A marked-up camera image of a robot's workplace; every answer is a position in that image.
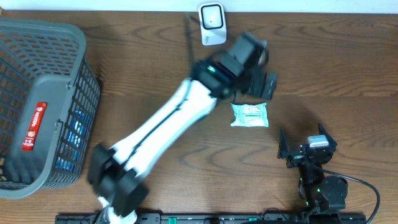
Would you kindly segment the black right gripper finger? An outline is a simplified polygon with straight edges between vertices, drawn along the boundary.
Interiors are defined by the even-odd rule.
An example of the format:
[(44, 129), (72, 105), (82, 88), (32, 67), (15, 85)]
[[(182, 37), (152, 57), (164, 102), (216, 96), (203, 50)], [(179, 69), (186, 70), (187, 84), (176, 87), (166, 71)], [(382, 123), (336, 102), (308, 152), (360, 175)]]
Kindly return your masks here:
[(321, 123), (318, 124), (318, 132), (320, 135), (324, 135), (329, 143), (329, 147), (337, 147), (337, 142), (327, 133), (326, 129)]
[(277, 151), (278, 159), (285, 159), (289, 155), (289, 145), (287, 144), (284, 130), (280, 130), (279, 148)]

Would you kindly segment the mint green wipes packet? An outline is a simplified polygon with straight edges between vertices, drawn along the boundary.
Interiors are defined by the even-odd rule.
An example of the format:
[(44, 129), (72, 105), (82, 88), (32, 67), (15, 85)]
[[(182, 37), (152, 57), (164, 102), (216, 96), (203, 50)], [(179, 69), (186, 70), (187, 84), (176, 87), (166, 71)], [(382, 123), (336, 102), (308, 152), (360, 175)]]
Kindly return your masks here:
[(269, 127), (267, 118), (267, 103), (260, 103), (257, 105), (236, 105), (231, 104), (234, 111), (235, 120), (231, 123), (231, 126), (240, 127)]

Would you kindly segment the blue Oreo cookie pack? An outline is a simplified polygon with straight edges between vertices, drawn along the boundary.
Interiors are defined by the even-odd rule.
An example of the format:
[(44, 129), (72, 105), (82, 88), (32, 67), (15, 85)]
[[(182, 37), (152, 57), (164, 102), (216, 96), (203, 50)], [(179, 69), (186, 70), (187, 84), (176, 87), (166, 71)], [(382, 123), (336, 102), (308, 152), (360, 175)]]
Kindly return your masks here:
[(55, 162), (56, 169), (73, 174), (81, 171), (91, 125), (90, 115), (82, 109), (76, 109), (68, 117), (58, 150), (59, 156)]

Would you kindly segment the red Nescafe coffee stick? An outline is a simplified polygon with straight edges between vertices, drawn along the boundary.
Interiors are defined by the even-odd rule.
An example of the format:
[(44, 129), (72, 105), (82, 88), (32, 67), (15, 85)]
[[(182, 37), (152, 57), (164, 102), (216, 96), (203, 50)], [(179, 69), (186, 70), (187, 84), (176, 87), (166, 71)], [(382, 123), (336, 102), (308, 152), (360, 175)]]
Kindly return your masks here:
[(47, 108), (47, 103), (45, 102), (38, 102), (36, 104), (34, 115), (32, 117), (27, 134), (21, 146), (21, 149), (23, 151), (33, 150), (35, 145), (35, 140), (37, 138), (40, 129), (40, 124), (42, 122), (42, 118), (44, 116), (46, 108)]

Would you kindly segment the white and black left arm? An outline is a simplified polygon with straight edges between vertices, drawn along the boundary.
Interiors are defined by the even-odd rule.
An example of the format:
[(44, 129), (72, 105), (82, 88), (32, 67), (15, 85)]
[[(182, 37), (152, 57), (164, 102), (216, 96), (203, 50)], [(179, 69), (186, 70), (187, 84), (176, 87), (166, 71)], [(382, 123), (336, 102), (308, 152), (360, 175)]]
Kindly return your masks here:
[(93, 148), (88, 183), (103, 209), (95, 223), (135, 223), (136, 210), (149, 193), (143, 180), (163, 153), (220, 100), (240, 92), (271, 99), (276, 79), (267, 77), (267, 41), (243, 32), (230, 49), (192, 63), (188, 78), (158, 111), (111, 147)]

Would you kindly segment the white barcode scanner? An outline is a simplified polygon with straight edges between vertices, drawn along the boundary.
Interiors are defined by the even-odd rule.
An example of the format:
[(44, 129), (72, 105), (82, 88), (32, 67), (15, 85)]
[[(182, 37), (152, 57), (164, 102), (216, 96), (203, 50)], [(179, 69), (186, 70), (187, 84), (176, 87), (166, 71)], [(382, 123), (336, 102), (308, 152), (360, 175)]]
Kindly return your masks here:
[(198, 9), (201, 42), (204, 46), (226, 42), (227, 28), (224, 7), (219, 2), (204, 3)]

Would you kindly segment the grey plastic shopping basket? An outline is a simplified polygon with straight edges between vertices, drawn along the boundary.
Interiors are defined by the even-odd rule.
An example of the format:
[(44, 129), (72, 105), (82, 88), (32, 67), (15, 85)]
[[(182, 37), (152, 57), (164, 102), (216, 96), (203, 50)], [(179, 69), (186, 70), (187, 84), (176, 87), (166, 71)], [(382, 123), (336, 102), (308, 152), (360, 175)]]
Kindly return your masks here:
[[(55, 162), (68, 117), (76, 109), (90, 115), (90, 135), (95, 123), (100, 85), (85, 52), (85, 35), (74, 25), (1, 19), (2, 198), (65, 188), (80, 178), (85, 157), (77, 174), (56, 169)], [(23, 151), (38, 102), (47, 108), (33, 150)]]

